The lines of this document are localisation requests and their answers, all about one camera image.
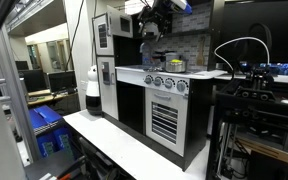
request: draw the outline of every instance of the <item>white cylindrical robot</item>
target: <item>white cylindrical robot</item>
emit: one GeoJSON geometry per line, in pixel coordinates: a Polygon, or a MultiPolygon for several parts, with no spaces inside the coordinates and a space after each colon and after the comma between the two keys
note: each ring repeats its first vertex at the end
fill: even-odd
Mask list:
{"type": "Polygon", "coordinates": [[[91,67],[87,76],[86,109],[92,115],[100,115],[102,113],[102,108],[96,65],[91,67]]]}

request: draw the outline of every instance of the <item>tile backsplash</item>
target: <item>tile backsplash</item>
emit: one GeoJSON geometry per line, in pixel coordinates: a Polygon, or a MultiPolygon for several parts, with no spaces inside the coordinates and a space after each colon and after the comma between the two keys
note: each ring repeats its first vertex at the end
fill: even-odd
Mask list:
{"type": "MultiPolygon", "coordinates": [[[[210,3],[200,4],[192,7],[192,15],[174,14],[172,32],[184,32],[191,30],[207,29],[209,27],[211,5],[210,3]]],[[[188,61],[188,70],[206,70],[210,48],[209,34],[196,34],[178,37],[164,37],[159,42],[155,39],[144,40],[149,43],[154,51],[172,50],[182,55],[182,60],[188,61]],[[196,61],[199,54],[201,38],[205,37],[203,57],[204,66],[197,66],[196,61]]],[[[148,46],[144,47],[143,59],[148,57],[148,46]]]]}

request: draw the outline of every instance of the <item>toy kitchen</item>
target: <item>toy kitchen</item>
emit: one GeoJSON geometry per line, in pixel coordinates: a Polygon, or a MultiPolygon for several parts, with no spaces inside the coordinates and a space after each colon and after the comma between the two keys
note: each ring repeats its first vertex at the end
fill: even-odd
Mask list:
{"type": "Polygon", "coordinates": [[[151,18],[163,6],[93,18],[102,116],[184,171],[205,146],[210,79],[223,71],[206,71],[210,3],[151,18]]]}

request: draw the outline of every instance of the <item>cable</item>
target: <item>cable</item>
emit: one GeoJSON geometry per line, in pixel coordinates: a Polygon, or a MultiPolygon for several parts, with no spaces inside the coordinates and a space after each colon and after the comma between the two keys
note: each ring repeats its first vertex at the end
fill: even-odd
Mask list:
{"type": "MultiPolygon", "coordinates": [[[[97,8],[97,0],[95,0],[95,5],[94,5],[94,15],[93,18],[96,16],[96,8],[97,8]]],[[[95,33],[94,33],[94,28],[93,28],[93,42],[92,42],[92,66],[94,65],[94,59],[96,59],[96,55],[94,58],[94,48],[95,48],[95,33]]]]}
{"type": "MultiPolygon", "coordinates": [[[[63,84],[64,76],[65,76],[65,74],[66,74],[66,72],[67,72],[68,64],[69,64],[70,61],[72,60],[72,50],[73,50],[73,46],[74,46],[74,41],[75,41],[76,32],[77,32],[78,26],[80,25],[81,12],[82,12],[82,8],[83,8],[83,4],[84,4],[84,0],[82,0],[81,6],[80,6],[80,10],[79,10],[79,13],[78,13],[78,19],[77,19],[77,23],[76,23],[76,27],[75,27],[75,31],[74,31],[74,35],[73,35],[73,39],[72,39],[72,43],[71,43],[71,45],[70,45],[70,55],[69,55],[69,57],[68,57],[68,60],[67,60],[67,62],[66,62],[66,65],[65,65],[65,67],[64,67],[64,73],[63,73],[62,78],[61,78],[61,81],[60,81],[61,86],[62,86],[62,84],[63,84]]],[[[55,99],[55,97],[57,96],[57,94],[58,94],[58,92],[53,95],[52,101],[55,99]]]]}
{"type": "Polygon", "coordinates": [[[80,25],[81,12],[82,12],[82,8],[83,8],[83,4],[84,4],[84,0],[82,0],[81,7],[80,7],[80,10],[79,10],[79,13],[78,13],[77,24],[76,24],[76,27],[75,27],[75,31],[74,31],[74,35],[73,35],[73,39],[72,39],[72,43],[71,43],[71,47],[70,47],[70,55],[69,55],[69,57],[68,57],[68,60],[67,60],[67,62],[66,62],[65,69],[64,69],[65,72],[67,71],[68,64],[69,64],[70,61],[72,60],[72,50],[73,50],[73,45],[74,45],[74,41],[75,41],[75,36],[76,36],[77,28],[78,28],[78,26],[80,25]]]}
{"type": "Polygon", "coordinates": [[[13,54],[15,55],[15,57],[18,59],[18,61],[20,61],[20,58],[17,56],[17,54],[15,53],[14,49],[12,48],[12,46],[11,46],[11,49],[12,49],[13,54]]]}
{"type": "Polygon", "coordinates": [[[146,0],[144,0],[144,1],[145,1],[146,5],[150,6],[150,5],[147,3],[147,1],[146,1],[146,0]]]}
{"type": "Polygon", "coordinates": [[[141,0],[141,2],[142,2],[145,6],[150,6],[150,5],[147,4],[146,1],[145,1],[146,3],[145,3],[143,0],[141,0]]]}
{"type": "Polygon", "coordinates": [[[219,45],[219,46],[214,50],[214,54],[215,54],[218,58],[220,58],[221,60],[223,60],[223,61],[231,68],[233,74],[234,74],[234,69],[233,69],[232,65],[231,65],[227,60],[225,60],[222,56],[218,55],[218,54],[216,53],[216,51],[217,51],[218,49],[220,49],[221,47],[223,47],[223,46],[225,46],[225,45],[227,45],[227,44],[230,44],[230,43],[232,43],[232,42],[240,41],[240,40],[247,40],[247,39],[258,41],[258,42],[260,42],[260,43],[264,46],[264,48],[265,48],[265,50],[266,50],[266,53],[267,53],[267,65],[270,64],[270,53],[269,53],[269,51],[268,51],[268,48],[267,48],[266,44],[265,44],[262,40],[260,40],[260,39],[258,39],[258,38],[254,38],[254,37],[241,37],[241,38],[236,38],[236,39],[227,41],[227,42],[219,45]]]}

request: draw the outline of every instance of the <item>cabinet handle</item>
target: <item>cabinet handle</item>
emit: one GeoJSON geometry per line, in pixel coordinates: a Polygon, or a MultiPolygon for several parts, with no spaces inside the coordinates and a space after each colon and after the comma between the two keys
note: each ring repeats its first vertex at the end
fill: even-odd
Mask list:
{"type": "Polygon", "coordinates": [[[108,36],[108,37],[110,37],[111,36],[111,34],[110,34],[110,24],[109,24],[109,21],[108,21],[108,13],[106,13],[106,35],[108,36]]]}
{"type": "Polygon", "coordinates": [[[115,74],[114,73],[111,73],[111,84],[115,85],[115,74]]]}
{"type": "Polygon", "coordinates": [[[160,99],[164,99],[164,100],[171,100],[171,97],[169,96],[163,96],[163,95],[159,95],[159,94],[154,94],[155,97],[160,98],[160,99]]]}

